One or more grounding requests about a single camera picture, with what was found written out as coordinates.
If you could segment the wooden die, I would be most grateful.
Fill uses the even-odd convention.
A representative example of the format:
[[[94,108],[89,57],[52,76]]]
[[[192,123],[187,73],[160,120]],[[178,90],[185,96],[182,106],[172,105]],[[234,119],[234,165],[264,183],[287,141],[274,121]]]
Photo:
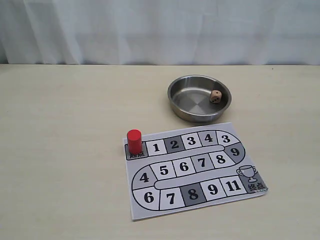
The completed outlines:
[[[210,102],[213,103],[213,104],[218,104],[221,102],[221,99],[222,99],[222,92],[217,90],[217,89],[214,89],[211,91],[211,94],[210,94]]]

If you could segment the paper game board sheet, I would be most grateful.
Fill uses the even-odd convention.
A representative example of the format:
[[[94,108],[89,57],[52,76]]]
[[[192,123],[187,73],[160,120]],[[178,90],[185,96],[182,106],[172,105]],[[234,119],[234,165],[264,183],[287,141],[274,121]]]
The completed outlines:
[[[268,191],[230,122],[143,135],[142,152],[125,160],[134,221]]]

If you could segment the red cylinder game piece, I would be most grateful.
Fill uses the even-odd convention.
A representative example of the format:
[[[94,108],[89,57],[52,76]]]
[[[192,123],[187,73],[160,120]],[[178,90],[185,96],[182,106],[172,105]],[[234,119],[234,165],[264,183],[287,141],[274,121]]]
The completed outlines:
[[[127,145],[129,153],[138,155],[142,151],[142,133],[138,129],[127,132]]]

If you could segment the stainless steel round bowl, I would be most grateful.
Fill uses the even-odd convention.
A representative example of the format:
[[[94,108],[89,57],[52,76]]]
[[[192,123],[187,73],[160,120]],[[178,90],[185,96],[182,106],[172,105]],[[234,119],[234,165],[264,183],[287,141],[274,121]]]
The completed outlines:
[[[220,103],[210,102],[212,90],[221,91]],[[231,92],[225,84],[198,74],[176,78],[167,88],[167,97],[172,111],[182,120],[192,123],[216,121],[232,102]]]

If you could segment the white curtain backdrop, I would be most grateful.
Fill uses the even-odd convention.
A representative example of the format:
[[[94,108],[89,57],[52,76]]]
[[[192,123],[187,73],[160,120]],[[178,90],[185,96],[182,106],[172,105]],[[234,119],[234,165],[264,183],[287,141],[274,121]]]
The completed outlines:
[[[3,0],[3,64],[318,65],[317,0]]]

